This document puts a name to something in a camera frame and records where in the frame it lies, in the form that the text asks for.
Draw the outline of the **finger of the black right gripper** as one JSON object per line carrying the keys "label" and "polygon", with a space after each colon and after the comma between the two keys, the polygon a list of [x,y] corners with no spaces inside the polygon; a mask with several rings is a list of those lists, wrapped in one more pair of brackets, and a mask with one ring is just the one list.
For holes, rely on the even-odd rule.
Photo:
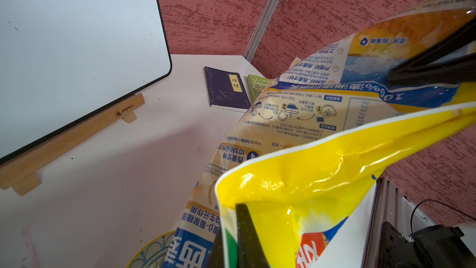
{"label": "finger of the black right gripper", "polygon": [[472,19],[441,42],[390,70],[390,86],[459,84],[476,80],[476,55],[442,62],[440,59],[476,40],[476,20]]}

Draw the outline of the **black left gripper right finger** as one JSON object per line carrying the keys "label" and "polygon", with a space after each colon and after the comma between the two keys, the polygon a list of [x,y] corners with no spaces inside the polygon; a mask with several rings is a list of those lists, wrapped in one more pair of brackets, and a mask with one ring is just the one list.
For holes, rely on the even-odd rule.
{"label": "black left gripper right finger", "polygon": [[248,207],[243,203],[237,204],[236,215],[238,221],[238,267],[269,268]]}

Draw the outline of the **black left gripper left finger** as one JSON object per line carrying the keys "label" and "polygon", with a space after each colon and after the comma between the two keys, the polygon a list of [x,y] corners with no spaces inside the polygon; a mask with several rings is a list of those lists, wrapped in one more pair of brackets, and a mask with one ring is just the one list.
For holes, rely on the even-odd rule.
{"label": "black left gripper left finger", "polygon": [[209,254],[205,268],[224,268],[223,236],[221,229],[219,229],[216,234],[213,248]]}

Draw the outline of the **yellow oats bag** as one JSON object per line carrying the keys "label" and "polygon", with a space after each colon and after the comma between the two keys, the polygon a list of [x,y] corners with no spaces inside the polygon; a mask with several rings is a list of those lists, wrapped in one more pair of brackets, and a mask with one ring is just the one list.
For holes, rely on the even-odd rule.
{"label": "yellow oats bag", "polygon": [[476,0],[425,0],[274,79],[219,144],[162,266],[203,268],[221,229],[238,268],[243,203],[270,268],[311,267],[388,166],[476,121],[476,81],[387,82],[472,19]]}

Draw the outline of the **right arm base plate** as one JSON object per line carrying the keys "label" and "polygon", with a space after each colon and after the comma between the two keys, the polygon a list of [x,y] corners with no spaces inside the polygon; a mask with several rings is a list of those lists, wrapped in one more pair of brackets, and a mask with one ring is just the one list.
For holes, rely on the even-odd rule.
{"label": "right arm base plate", "polygon": [[382,225],[379,268],[422,268],[413,242],[408,242],[389,222]]}

